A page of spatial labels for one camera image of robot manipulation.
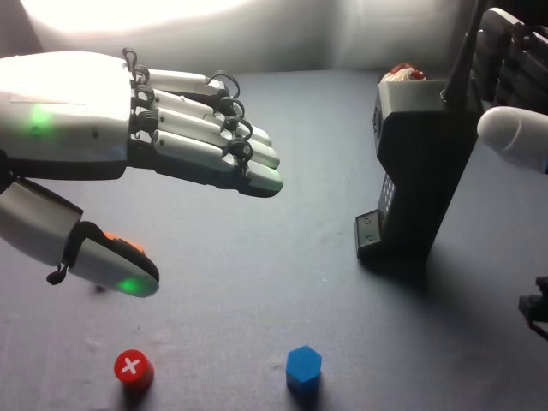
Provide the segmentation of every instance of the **blue hexagon top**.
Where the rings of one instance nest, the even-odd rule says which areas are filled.
[[[285,371],[301,383],[316,378],[322,367],[322,356],[307,345],[288,354]]]

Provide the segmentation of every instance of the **black walkie-talkie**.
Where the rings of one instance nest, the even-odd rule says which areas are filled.
[[[358,258],[424,259],[477,139],[483,109],[470,86],[478,0],[450,79],[382,82],[373,115],[386,171],[378,209],[355,219]]]

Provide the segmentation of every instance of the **table surface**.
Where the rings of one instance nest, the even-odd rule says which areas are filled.
[[[0,409],[294,410],[287,353],[324,358],[317,410],[546,410],[548,343],[517,310],[548,266],[548,177],[477,145],[421,275],[371,272],[354,217],[377,206],[373,73],[240,78],[282,159],[283,191],[246,198],[146,170],[45,182],[84,219],[146,247],[160,290],[98,292],[0,243]],[[114,360],[156,369],[127,398]]]

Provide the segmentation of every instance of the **orange object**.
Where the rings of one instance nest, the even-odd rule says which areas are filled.
[[[106,238],[108,238],[109,240],[124,240],[123,238],[121,238],[119,235],[116,235],[116,234],[112,234],[112,233],[104,233],[104,235],[106,236]],[[127,244],[131,244],[134,248],[136,248],[137,250],[141,251],[143,254],[145,253],[145,249],[143,248],[143,246],[141,246],[140,244],[137,244],[135,242],[131,242],[131,241],[128,241],[128,240],[124,240]]]
[[[126,388],[143,391],[154,380],[154,367],[138,349],[129,349],[116,358],[114,374]]]

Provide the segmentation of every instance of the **white x mark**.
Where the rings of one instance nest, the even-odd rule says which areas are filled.
[[[128,357],[126,357],[126,365],[123,369],[122,369],[122,372],[126,372],[126,371],[131,371],[131,373],[133,375],[135,375],[137,372],[135,371],[135,366],[139,364],[139,360],[135,360],[134,362],[131,362],[131,360],[129,360]]]

